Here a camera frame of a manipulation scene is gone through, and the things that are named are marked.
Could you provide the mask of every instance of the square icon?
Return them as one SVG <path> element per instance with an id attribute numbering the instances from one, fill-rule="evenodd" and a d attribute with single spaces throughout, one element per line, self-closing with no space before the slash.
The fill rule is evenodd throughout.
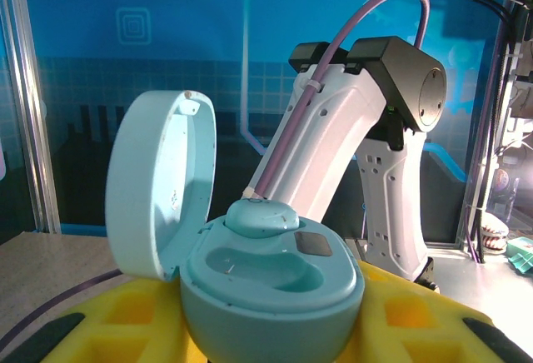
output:
<path id="1" fill-rule="evenodd" d="M 145 7 L 117 9 L 117 35 L 122 45 L 148 45 L 152 42 L 150 12 Z"/>

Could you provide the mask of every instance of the white robotic arm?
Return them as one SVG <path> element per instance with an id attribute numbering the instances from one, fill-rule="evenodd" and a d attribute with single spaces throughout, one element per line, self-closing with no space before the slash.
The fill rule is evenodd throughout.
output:
<path id="1" fill-rule="evenodd" d="M 446 75 L 437 60 L 400 38 L 363 39 L 349 52 L 339 49 L 266 190 L 254 191 L 324 44 L 300 44 L 292 54 L 289 62 L 299 74 L 291 101 L 243 196 L 282 201 L 321 221 L 356 152 L 368 220 L 366 260 L 429 286 L 420 164 L 426 132 L 442 114 Z"/>

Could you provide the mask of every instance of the open case lid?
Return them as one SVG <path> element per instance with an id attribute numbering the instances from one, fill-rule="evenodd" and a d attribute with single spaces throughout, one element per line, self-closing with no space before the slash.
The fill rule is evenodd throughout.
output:
<path id="1" fill-rule="evenodd" d="M 215 175 L 215 112 L 199 92 L 153 91 L 127 110 L 107 173 L 106 226 L 118 267 L 171 281 L 205 225 Z"/>

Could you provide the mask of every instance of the purple cable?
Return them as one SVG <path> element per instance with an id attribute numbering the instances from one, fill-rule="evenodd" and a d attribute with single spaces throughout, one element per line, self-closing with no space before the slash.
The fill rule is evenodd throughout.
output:
<path id="1" fill-rule="evenodd" d="M 318 65 L 316 66 L 315 72 L 311 77 L 314 82 L 321 83 L 322 78 L 326 73 L 327 66 L 333 58 L 333 55 L 335 54 L 336 50 L 341 46 L 342 42 L 346 39 L 348 34 L 350 34 L 351 30 L 353 30 L 353 28 L 374 8 L 378 7 L 385 1 L 388 0 L 368 1 L 356 12 L 355 15 L 350 18 L 350 20 L 348 20 L 348 22 L 333 39 L 327 50 L 324 52 L 324 55 L 322 56 Z M 421 47 L 422 40 L 424 39 L 430 12 L 430 0 L 420 0 L 420 2 L 422 6 L 422 13 L 420 24 L 418 25 L 418 32 L 416 34 L 415 39 L 415 47 L 417 48 Z M 296 127 L 300 123 L 304 111 L 306 110 L 306 106 L 315 95 L 315 92 L 316 89 L 313 86 L 308 85 L 302 93 L 298 103 L 294 108 L 294 111 L 292 112 L 291 116 L 289 117 L 289 120 L 285 125 L 283 133 L 280 135 L 277 144 L 274 146 L 274 150 L 272 151 L 270 159 L 266 163 L 265 169 L 263 170 L 259 181 L 256 184 L 255 193 L 258 196 L 264 196 L 265 192 L 267 191 L 267 188 L 270 185 L 272 178 L 274 177 L 274 172 L 280 165 L 285 150 L 287 149 L 290 141 L 292 140 L 294 133 L 296 132 Z"/>
<path id="2" fill-rule="evenodd" d="M 118 269 L 108 271 L 107 273 L 101 274 L 100 276 L 96 276 L 90 280 L 78 284 L 77 286 L 73 286 L 72 288 L 62 292 L 61 294 L 54 296 L 50 301 L 43 303 L 32 313 L 20 320 L 11 330 L 7 332 L 5 336 L 2 337 L 2 339 L 0 339 L 0 352 L 6 349 L 6 347 L 15 339 L 15 337 L 17 337 L 26 327 L 28 327 L 39 316 L 52 309 L 54 306 L 65 301 L 71 296 L 75 296 L 81 291 L 85 291 L 87 288 L 91 288 L 92 286 L 96 286 L 101 282 L 111 280 L 112 278 L 120 276 L 121 274 L 122 272 Z"/>

